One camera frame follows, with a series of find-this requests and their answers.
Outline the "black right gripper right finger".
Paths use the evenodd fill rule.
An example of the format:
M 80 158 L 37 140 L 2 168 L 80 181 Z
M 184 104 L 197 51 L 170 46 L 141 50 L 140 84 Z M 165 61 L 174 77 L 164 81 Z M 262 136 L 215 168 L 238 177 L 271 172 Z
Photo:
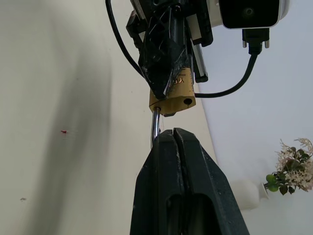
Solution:
M 225 174 L 197 137 L 174 129 L 185 186 L 183 235 L 250 235 Z

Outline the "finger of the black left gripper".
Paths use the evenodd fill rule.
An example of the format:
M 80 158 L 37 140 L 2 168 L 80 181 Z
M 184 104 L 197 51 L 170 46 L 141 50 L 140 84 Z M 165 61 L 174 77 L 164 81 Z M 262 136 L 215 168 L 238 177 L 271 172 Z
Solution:
M 193 66 L 196 83 L 204 83 L 208 81 L 208 74 L 203 59 L 203 54 L 200 45 L 193 45 Z
M 150 19 L 138 64 L 157 99 L 167 98 L 183 67 L 190 65 L 189 44 L 185 17 Z

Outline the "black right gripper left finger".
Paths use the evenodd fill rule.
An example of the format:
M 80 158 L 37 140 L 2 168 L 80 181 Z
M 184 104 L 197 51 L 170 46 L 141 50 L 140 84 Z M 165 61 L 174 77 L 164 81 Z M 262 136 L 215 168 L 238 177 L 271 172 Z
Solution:
M 135 185 L 130 235 L 181 235 L 184 184 L 173 132 L 159 134 Z

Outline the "brass padlock with steel shackle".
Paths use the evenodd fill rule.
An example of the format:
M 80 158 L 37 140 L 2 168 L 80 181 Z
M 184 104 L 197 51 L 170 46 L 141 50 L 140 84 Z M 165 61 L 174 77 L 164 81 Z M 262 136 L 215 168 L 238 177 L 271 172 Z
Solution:
M 177 112 L 189 109 L 196 105 L 193 87 L 193 72 L 190 68 L 183 68 L 174 80 L 167 98 L 157 99 L 150 92 L 149 108 L 153 113 L 151 128 L 151 145 L 160 133 L 160 116 L 171 117 Z

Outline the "white vase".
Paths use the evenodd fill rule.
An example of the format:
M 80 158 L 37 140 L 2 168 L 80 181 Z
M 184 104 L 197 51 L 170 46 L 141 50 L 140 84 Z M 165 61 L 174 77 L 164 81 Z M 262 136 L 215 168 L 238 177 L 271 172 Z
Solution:
M 229 183 L 241 211 L 259 207 L 262 199 L 268 199 L 268 192 L 263 183 L 251 180 L 238 180 Z

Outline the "artificial flower bouquet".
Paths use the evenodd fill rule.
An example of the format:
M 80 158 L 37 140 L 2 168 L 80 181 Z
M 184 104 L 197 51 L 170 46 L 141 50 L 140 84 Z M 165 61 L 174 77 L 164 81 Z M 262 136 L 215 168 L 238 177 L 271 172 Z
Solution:
M 293 194 L 296 189 L 313 190 L 313 142 L 307 138 L 295 141 L 300 143 L 300 148 L 280 142 L 276 171 L 268 174 L 263 184 L 266 190 L 279 191 L 282 195 Z

